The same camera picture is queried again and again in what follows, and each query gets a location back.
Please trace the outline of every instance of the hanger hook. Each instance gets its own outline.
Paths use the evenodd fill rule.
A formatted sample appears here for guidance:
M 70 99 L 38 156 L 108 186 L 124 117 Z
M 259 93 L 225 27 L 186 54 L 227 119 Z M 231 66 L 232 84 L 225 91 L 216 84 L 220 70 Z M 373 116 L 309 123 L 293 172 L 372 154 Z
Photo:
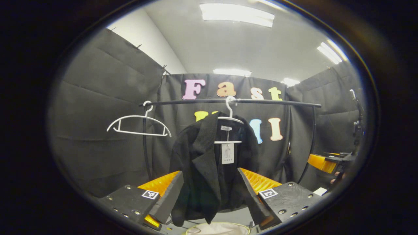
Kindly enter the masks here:
M 145 107 L 145 105 L 146 105 L 146 104 L 148 104 L 148 103 L 151 103 L 151 101 L 149 101 L 149 100 L 145 101 L 145 102 L 144 102 L 144 104 L 143 104 L 143 106 Z M 153 108 L 154 108 L 154 105 L 151 105 L 151 108 L 150 108 L 150 109 L 148 109 L 148 110 L 145 112 L 145 116 L 146 116 L 146 117 L 148 116 L 148 112 L 149 112 L 149 111 L 151 111 L 151 110 L 153 110 Z
M 235 97 L 233 97 L 233 96 L 229 96 L 228 95 L 228 97 L 226 98 L 226 100 L 225 100 L 225 103 L 226 103 L 226 105 L 227 105 L 227 108 L 229 109 L 229 117 L 230 118 L 232 118 L 232 108 L 229 106 L 229 103 L 231 102 L 231 101 L 233 101 L 233 100 L 235 100 Z

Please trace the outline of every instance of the clothes rack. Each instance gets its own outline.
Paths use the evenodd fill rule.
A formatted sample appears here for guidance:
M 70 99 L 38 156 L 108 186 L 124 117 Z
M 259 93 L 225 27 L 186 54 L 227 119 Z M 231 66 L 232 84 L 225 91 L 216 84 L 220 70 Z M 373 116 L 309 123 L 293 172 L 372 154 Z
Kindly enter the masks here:
M 144 104 L 140 104 L 139 107 L 146 107 L 150 105 L 182 105 L 182 104 L 196 104 L 196 103 L 225 103 L 225 99 L 196 99 L 196 100 L 170 100 L 170 101 L 157 101 L 157 102 L 148 102 Z M 272 104 L 272 105 L 291 105 L 291 106 L 299 106 L 299 107 L 311 107 L 312 113 L 313 113 L 313 126 L 312 126 L 312 142 L 311 142 L 311 148 L 309 150 L 309 154 L 312 153 L 315 146 L 315 129 L 316 129 L 316 112 L 315 108 L 321 108 L 322 105 L 320 104 L 312 104 L 312 103 L 304 103 L 304 102 L 296 102 L 296 101 L 288 101 L 288 100 L 253 100 L 253 99 L 234 99 L 231 101 L 231 103 L 247 103 L 247 104 Z M 148 153 L 146 148 L 146 138 L 143 139 L 143 145 L 144 145 L 144 157 L 146 159 L 147 168 L 149 168 L 148 165 Z M 298 180 L 298 183 L 301 182 L 303 176 L 305 175 L 306 170 L 308 169 L 308 158 L 306 159 L 306 165 L 305 168 Z M 149 180 L 152 180 L 151 174 L 148 174 Z

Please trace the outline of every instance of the jacket sleeve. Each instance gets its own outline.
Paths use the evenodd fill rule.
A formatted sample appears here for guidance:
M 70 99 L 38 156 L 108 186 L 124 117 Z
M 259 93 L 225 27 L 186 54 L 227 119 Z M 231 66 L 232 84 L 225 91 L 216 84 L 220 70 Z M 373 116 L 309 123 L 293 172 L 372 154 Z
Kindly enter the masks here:
M 182 159 L 175 150 L 172 150 L 170 159 L 170 172 L 178 170 L 183 171 L 184 184 L 171 211 L 171 218 L 173 220 L 173 224 L 177 227 L 180 227 L 183 226 L 186 217 L 187 204 L 190 195 L 188 181 L 189 171 L 186 169 L 184 159 Z

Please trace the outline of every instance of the ceiling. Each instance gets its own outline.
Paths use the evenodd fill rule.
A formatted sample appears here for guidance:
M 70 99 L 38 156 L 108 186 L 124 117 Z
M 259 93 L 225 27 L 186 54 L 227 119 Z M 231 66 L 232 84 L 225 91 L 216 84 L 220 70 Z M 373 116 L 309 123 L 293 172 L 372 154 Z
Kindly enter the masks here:
M 272 28 L 203 21 L 201 3 L 234 3 L 275 15 Z M 145 11 L 188 73 L 243 69 L 251 77 L 305 80 L 333 63 L 316 48 L 328 38 L 300 15 L 247 0 L 160 0 Z

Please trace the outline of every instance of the white hanger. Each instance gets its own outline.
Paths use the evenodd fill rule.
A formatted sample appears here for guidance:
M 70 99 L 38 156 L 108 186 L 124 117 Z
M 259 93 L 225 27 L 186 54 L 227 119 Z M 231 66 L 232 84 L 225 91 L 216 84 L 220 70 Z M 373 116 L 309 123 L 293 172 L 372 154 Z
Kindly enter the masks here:
M 149 100 L 145 101 L 144 102 L 144 107 L 145 107 L 145 104 L 147 104 L 147 103 L 151 103 L 151 101 L 149 101 Z M 109 131 L 110 127 L 113 124 L 115 124 L 117 121 L 119 121 L 118 128 L 117 129 L 116 128 L 113 128 L 116 132 L 128 133 L 128 134 L 137 134 L 137 135 L 153 135 L 153 136 L 167 136 L 167 135 L 169 135 L 171 137 L 170 130 L 167 128 L 166 125 L 164 125 L 164 123 L 158 121 L 157 119 L 154 119 L 152 117 L 148 117 L 147 116 L 148 115 L 148 112 L 151 111 L 153 108 L 154 108 L 154 106 L 152 105 L 151 108 L 148 109 L 145 112 L 145 116 L 141 116 L 141 115 L 130 115 L 130 116 L 120 117 L 120 118 L 116 119 L 114 122 L 112 122 L 112 124 L 109 125 L 109 127 L 107 128 L 106 131 Z M 160 123 L 161 125 L 163 125 L 163 127 L 164 127 L 163 134 L 149 134 L 149 133 L 141 133 L 141 132 L 132 132 L 132 131 L 120 130 L 120 122 L 122 121 L 122 119 L 125 119 L 125 118 L 146 118 L 146 119 L 150 119 L 150 120 L 156 121 L 156 122 Z
M 218 119 L 231 120 L 231 121 L 235 121 L 235 122 L 239 122 L 241 124 L 244 124 L 243 121 L 232 117 L 232 108 L 229 106 L 229 103 L 231 101 L 234 101 L 234 100 L 235 100 L 235 97 L 233 97 L 233 96 L 228 96 L 226 98 L 225 103 L 227 105 L 227 108 L 229 109 L 229 117 L 218 117 Z M 215 141 L 215 143 L 242 143 L 242 141 Z

